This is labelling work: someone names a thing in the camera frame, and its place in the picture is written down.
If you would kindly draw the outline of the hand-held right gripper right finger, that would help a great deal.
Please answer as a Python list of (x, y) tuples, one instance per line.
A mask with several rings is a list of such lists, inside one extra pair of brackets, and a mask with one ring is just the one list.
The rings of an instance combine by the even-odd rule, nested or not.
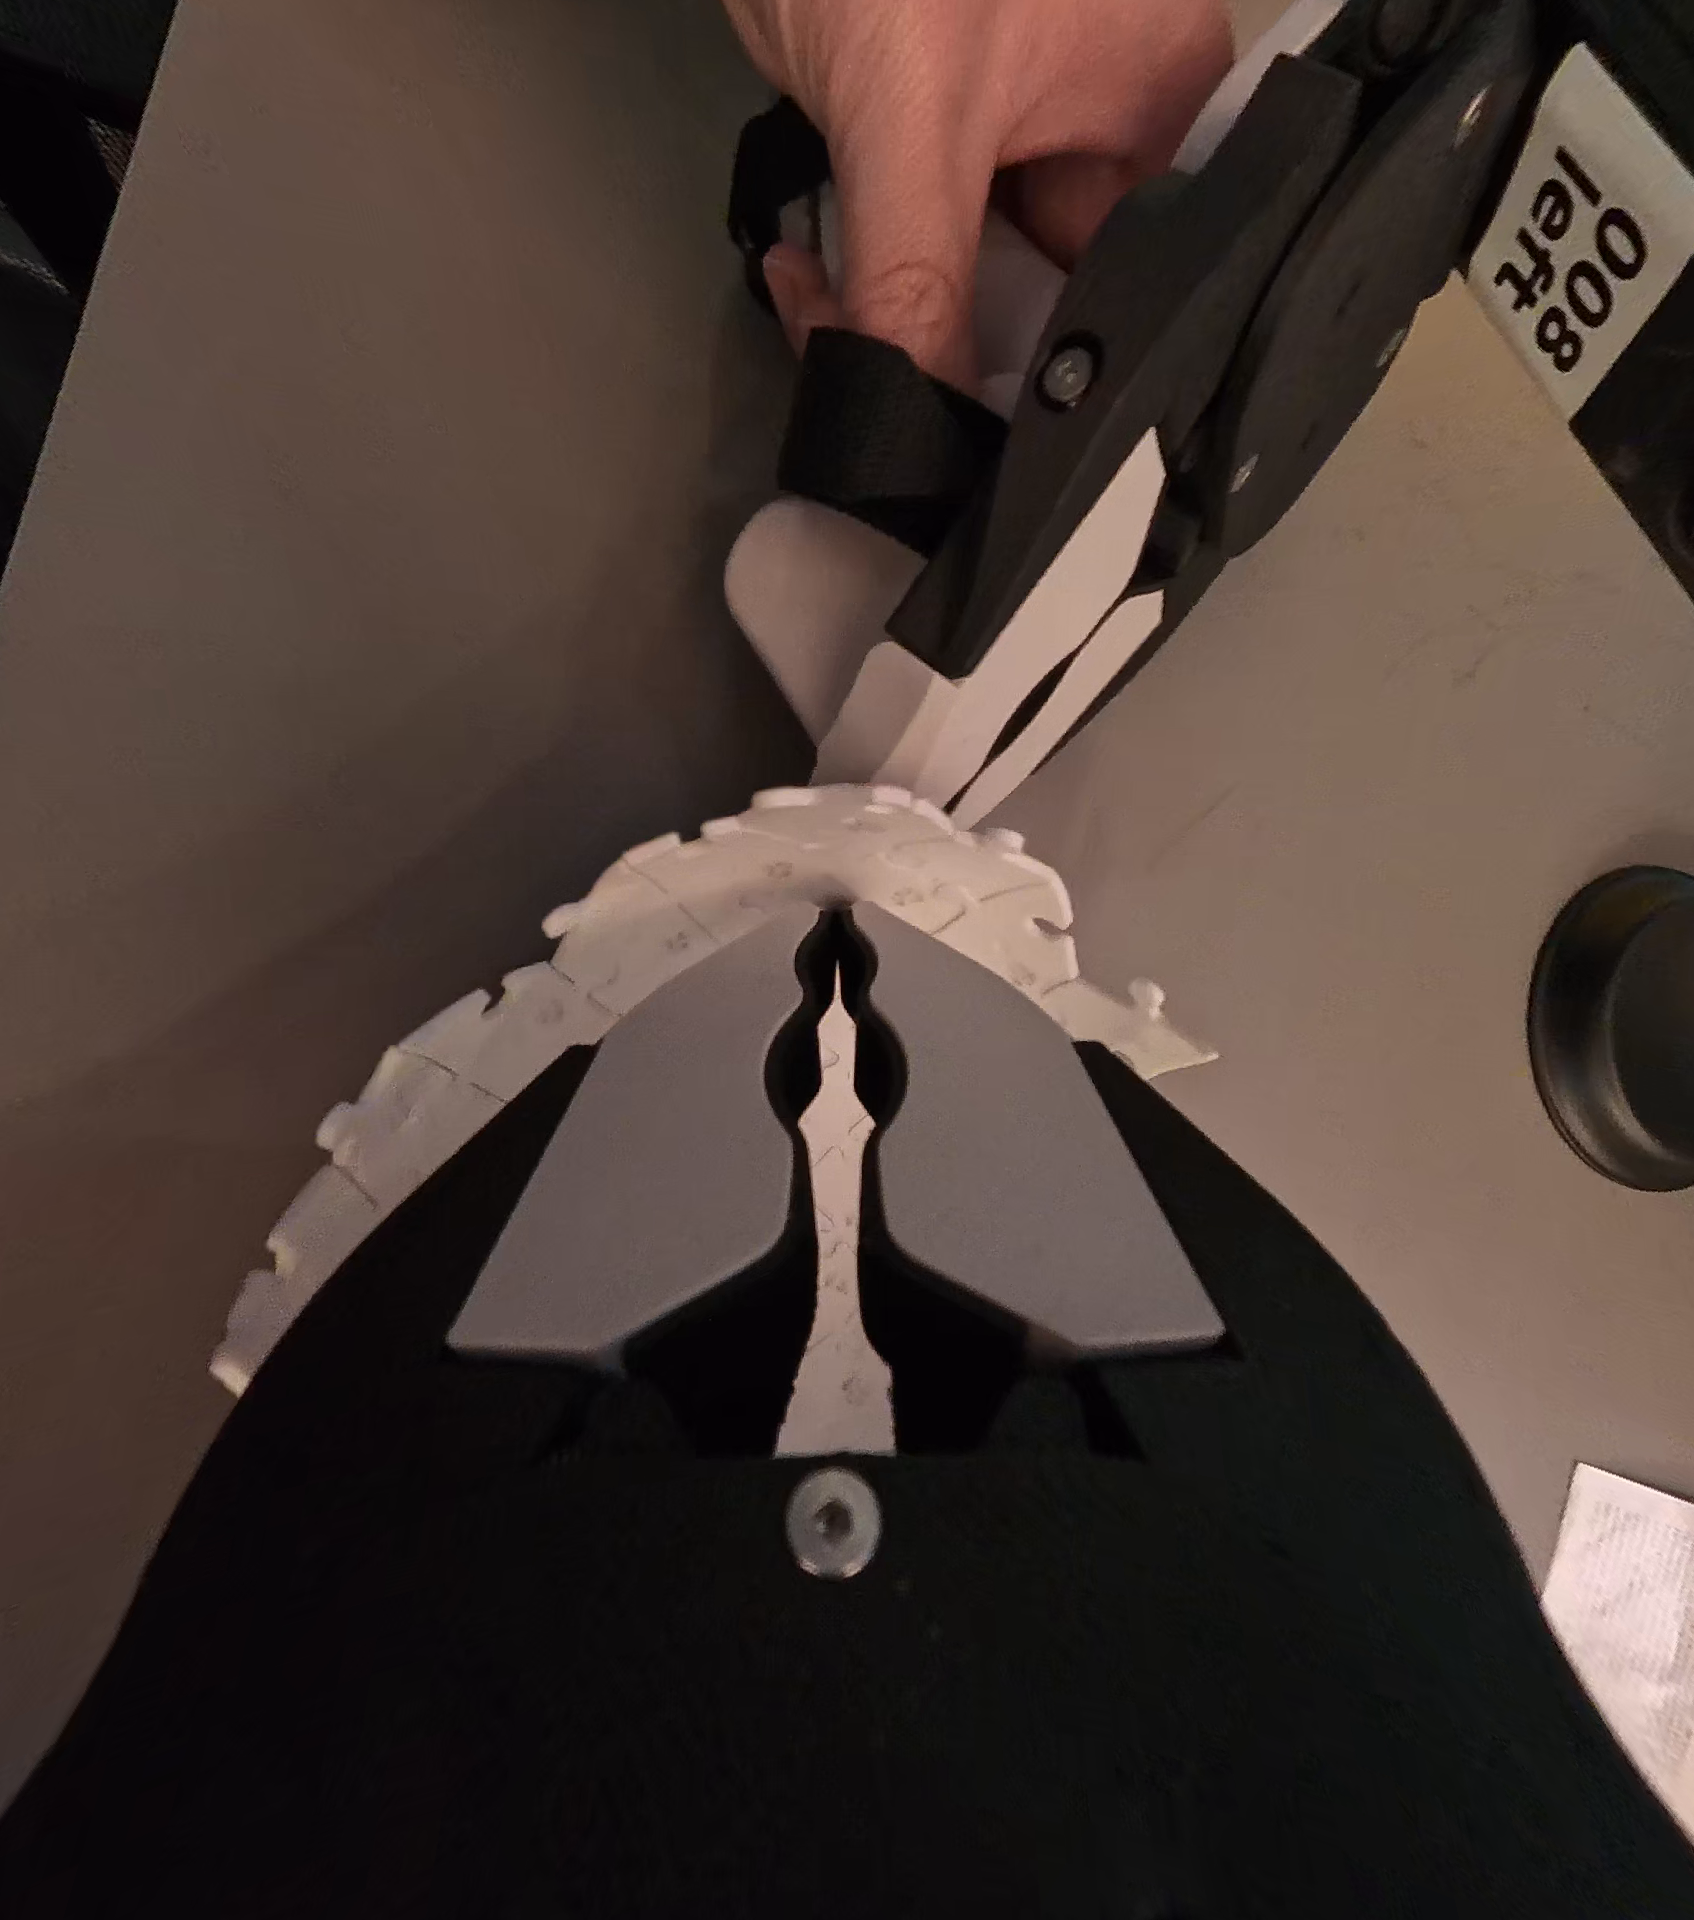
[(868, 1019), (898, 1047), (874, 1143), (893, 1252), (1064, 1362), (1215, 1347), (1222, 1316), (1065, 1029), (884, 908), (851, 924)]

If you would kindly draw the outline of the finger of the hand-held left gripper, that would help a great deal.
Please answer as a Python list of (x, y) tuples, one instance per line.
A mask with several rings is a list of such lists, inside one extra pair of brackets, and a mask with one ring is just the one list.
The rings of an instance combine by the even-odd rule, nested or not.
[(1165, 484), (1153, 431), (1131, 453), (1051, 565), (1003, 618), (978, 665), (926, 693), (898, 744), (872, 777), (945, 806), (981, 772), (1027, 695), (1100, 628), (1138, 569)]
[(952, 806), (956, 827), (980, 827), (1039, 772), (1075, 727), (1089, 716), (1100, 697), (1110, 693), (1119, 671), (1156, 635), (1164, 604), (1164, 590), (1147, 590), (1124, 598), (1110, 611), (1069, 659), (1046, 703), (962, 791)]

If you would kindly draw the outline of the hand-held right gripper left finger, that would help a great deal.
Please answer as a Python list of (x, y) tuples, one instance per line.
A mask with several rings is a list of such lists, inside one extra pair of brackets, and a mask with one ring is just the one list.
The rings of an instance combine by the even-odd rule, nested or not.
[(819, 911), (786, 911), (657, 986), (595, 1044), (453, 1325), (450, 1350), (620, 1370), (630, 1348), (811, 1221), (811, 1102), (776, 1051), (810, 1017)]

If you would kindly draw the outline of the assembled white puzzle section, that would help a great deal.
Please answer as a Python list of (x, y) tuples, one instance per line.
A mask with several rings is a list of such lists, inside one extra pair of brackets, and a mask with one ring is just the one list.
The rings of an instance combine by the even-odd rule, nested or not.
[[(295, 1457), (389, 1452), (398, 1428), (546, 1433), (655, 1426), (714, 1461), (786, 1449), (829, 1266), (859, 1230), (859, 1309), (890, 1378), (903, 1451), (983, 1444), (1024, 1380), (1069, 1399), (1104, 1394), (1129, 1364), (1212, 1358), (1225, 1323), (1169, 1222), (1222, 1334), (1203, 1353), (1064, 1360), (991, 1309), (895, 1252), (880, 1213), (875, 1131), (900, 1091), (900, 1047), (868, 1019), (869, 955), (855, 906), (878, 906), (1029, 999), (1104, 1092), (1147, 1086), (1203, 1061), (1146, 982), (1087, 984), (1061, 879), (1006, 831), (967, 831), (893, 786), (763, 792), (738, 817), (620, 854), (546, 921), (546, 960), (450, 1003), (396, 1041), (318, 1131), (320, 1169), (266, 1238), (210, 1373), (239, 1405), (229, 1434)], [(464, 1356), (447, 1334), (597, 1044), (655, 988), (786, 911), (819, 911), (801, 950), (807, 1017), (776, 1051), (805, 1069), (797, 1121), (811, 1221), (755, 1266), (644, 1334), (620, 1368)], [(1121, 1143), (1140, 1166), (1140, 1154)]]

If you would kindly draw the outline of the black round ball stand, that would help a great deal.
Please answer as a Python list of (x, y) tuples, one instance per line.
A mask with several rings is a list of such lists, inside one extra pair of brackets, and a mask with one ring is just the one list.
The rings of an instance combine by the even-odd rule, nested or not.
[(1621, 866), (1561, 905), (1536, 950), (1525, 1047), (1585, 1166), (1630, 1190), (1694, 1188), (1691, 875)]

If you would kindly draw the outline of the person's left hand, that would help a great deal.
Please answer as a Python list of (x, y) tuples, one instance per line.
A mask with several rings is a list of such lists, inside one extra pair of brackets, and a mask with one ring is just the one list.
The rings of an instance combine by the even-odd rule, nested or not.
[(978, 397), (990, 208), (1072, 269), (1169, 170), (1235, 60), (1220, 2), (726, 2), (763, 82), (828, 149), (838, 276), (782, 243), (761, 276), (787, 347), (849, 330)]

